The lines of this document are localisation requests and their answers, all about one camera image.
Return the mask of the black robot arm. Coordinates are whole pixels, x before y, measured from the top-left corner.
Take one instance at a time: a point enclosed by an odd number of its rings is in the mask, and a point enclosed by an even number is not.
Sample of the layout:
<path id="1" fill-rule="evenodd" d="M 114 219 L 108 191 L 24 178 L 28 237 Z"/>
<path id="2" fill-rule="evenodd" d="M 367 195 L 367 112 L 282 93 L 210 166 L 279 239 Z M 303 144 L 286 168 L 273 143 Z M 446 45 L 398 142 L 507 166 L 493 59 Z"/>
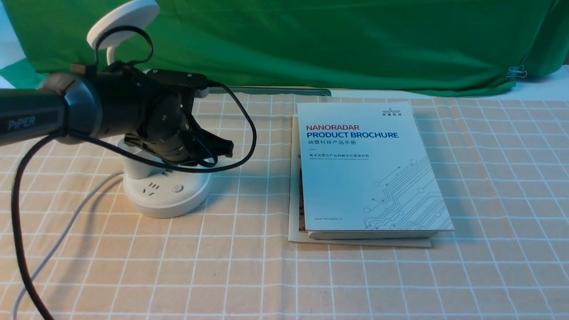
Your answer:
<path id="1" fill-rule="evenodd" d="M 194 99 L 212 85 L 202 74 L 142 72 L 119 61 L 92 74 L 55 73 L 37 89 L 1 90 L 1 145 L 63 130 L 63 144 L 81 142 L 71 132 L 123 136 L 127 146 L 172 165 L 232 157 L 233 142 L 202 129 L 192 116 Z"/>

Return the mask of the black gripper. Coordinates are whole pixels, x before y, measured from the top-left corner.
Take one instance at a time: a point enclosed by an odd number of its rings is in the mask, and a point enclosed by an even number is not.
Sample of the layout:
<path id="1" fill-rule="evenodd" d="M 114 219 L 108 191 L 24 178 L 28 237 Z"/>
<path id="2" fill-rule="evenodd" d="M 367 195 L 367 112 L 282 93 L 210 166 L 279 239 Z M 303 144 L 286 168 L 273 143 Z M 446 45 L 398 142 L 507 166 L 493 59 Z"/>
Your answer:
<path id="1" fill-rule="evenodd" d="M 207 130 L 199 130 L 179 100 L 160 102 L 124 143 L 173 165 L 209 167 L 209 158 L 233 158 L 234 143 Z"/>

